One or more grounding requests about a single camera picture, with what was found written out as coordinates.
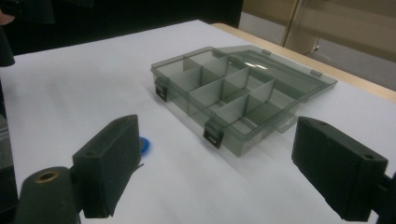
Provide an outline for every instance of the white table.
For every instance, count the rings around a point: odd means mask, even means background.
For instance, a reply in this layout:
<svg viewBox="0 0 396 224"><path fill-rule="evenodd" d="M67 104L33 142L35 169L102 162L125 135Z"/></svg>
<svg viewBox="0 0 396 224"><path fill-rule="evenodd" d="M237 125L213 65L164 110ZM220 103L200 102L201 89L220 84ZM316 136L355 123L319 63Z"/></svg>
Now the white table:
<svg viewBox="0 0 396 224"><path fill-rule="evenodd" d="M82 223L345 223L292 163L295 127L236 158L214 149L203 130L175 117L155 95L153 63L246 44L191 21L16 57L0 76L19 190L36 171L72 166L72 155L111 120L137 114L140 134L151 142L145 165L114 217ZM297 115L329 122L388 158L387 175L396 171L396 104L340 81Z"/></svg>

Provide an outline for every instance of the plastic organizer box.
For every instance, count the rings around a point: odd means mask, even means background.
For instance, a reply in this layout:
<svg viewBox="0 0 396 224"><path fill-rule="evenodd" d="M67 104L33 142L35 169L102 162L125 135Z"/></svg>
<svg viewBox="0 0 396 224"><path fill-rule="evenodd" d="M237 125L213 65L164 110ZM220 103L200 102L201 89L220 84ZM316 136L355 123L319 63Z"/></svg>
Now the plastic organizer box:
<svg viewBox="0 0 396 224"><path fill-rule="evenodd" d="M237 156L297 121L301 102L336 80L265 49L198 49L152 65L156 93L204 128L213 146Z"/></svg>

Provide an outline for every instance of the blue bottle cap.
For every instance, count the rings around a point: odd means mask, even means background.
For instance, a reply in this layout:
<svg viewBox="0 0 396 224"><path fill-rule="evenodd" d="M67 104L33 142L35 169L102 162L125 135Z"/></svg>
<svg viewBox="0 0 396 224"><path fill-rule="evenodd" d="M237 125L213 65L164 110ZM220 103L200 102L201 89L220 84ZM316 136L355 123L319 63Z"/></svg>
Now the blue bottle cap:
<svg viewBox="0 0 396 224"><path fill-rule="evenodd" d="M149 152L149 140L145 137L140 137L140 154L142 156Z"/></svg>

